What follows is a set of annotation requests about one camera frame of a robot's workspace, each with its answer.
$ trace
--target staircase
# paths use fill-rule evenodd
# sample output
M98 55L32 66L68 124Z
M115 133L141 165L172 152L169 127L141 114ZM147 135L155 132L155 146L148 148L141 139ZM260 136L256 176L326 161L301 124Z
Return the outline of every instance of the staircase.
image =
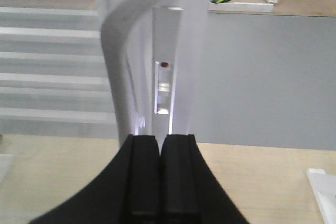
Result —
M96 11L0 7L0 133L117 137Z

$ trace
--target black plastic part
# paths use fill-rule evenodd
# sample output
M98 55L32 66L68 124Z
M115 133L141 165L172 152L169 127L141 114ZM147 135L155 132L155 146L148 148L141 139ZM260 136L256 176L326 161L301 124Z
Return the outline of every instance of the black plastic part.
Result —
M164 223L199 223L193 169L186 135L169 135L161 151Z
M120 224L125 215L133 136L84 189L30 224Z
M128 223L158 223L159 147L154 136L135 136L129 180Z
M248 224L207 166L195 136L188 141L202 224Z

